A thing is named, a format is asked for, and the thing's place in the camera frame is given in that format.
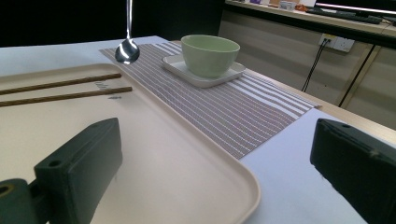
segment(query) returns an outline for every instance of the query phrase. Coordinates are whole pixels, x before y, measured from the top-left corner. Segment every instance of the bowl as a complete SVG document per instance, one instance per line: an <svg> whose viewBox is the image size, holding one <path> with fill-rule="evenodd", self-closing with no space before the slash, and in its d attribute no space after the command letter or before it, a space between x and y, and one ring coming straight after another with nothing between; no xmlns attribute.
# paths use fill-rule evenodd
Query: bowl
<svg viewBox="0 0 396 224"><path fill-rule="evenodd" d="M184 61L199 77L216 78L233 64L240 47L232 40L213 35L186 35L181 38Z"/></svg>

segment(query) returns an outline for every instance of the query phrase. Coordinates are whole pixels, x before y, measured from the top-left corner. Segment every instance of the chopstick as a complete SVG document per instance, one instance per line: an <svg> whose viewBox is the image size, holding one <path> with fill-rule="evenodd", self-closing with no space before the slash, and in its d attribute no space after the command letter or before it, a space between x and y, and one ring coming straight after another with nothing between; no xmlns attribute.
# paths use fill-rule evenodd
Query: chopstick
<svg viewBox="0 0 396 224"><path fill-rule="evenodd" d="M50 88L55 88L55 87L62 87L62 86L70 86L70 85L76 85L76 84L81 84L81 83L87 83L87 82L103 81L103 80L114 79L114 78L119 78L119 77L121 77L121 74L119 74L119 73L111 74L111 75L104 75L104 76L99 76L99 77L84 77L84 78L67 80L67 81L52 82L52 83L47 83L47 84L35 85L35 86L28 86L28 87L20 87L20 88L15 88L15 89L3 90L3 91L0 91L0 95L17 93L17 92L23 92L23 91L44 90L44 89L50 89Z"/></svg>
<svg viewBox="0 0 396 224"><path fill-rule="evenodd" d="M127 91L132 91L132 87L108 89L108 90L103 90L103 91L85 91L85 92L79 92L79 93L46 96L46 97L15 100L15 101L4 101L4 102L0 102L0 107L11 106L11 105L28 105L28 104L35 104L35 103L50 102L50 101L69 100L69 99L76 99L76 98L82 98L82 97L108 95L108 94L127 92Z"/></svg>

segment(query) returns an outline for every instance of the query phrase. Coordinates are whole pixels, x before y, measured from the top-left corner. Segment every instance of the striped placemat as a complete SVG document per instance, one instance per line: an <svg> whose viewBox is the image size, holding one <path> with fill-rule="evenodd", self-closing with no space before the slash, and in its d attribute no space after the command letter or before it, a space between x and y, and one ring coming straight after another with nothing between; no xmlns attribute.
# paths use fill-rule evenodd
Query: striped placemat
<svg viewBox="0 0 396 224"><path fill-rule="evenodd" d="M139 48L140 57L132 64L117 63L114 49L100 51L237 159L317 106L248 73L200 89L163 66L163 57L181 53L179 45L168 42Z"/></svg>

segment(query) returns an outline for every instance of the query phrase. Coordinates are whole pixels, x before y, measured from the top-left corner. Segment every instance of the black partition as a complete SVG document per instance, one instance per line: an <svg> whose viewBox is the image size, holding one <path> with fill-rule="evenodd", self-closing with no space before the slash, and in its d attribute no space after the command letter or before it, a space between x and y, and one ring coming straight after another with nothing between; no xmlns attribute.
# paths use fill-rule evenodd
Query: black partition
<svg viewBox="0 0 396 224"><path fill-rule="evenodd" d="M126 0L1 0L0 47L126 36Z"/></svg>
<svg viewBox="0 0 396 224"><path fill-rule="evenodd" d="M224 0L133 0L132 36L218 35Z"/></svg>

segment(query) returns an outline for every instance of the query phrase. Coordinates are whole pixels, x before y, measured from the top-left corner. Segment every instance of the white table surface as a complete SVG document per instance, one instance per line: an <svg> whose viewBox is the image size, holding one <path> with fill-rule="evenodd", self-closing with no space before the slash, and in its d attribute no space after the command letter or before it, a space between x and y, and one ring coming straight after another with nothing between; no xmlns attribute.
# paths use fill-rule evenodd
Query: white table surface
<svg viewBox="0 0 396 224"><path fill-rule="evenodd" d="M157 36L135 40L137 44L165 41ZM0 76L110 63L98 50L115 48L120 42L0 48ZM365 223L309 162L319 118L334 119L312 109L241 160L262 189L261 204L246 223Z"/></svg>

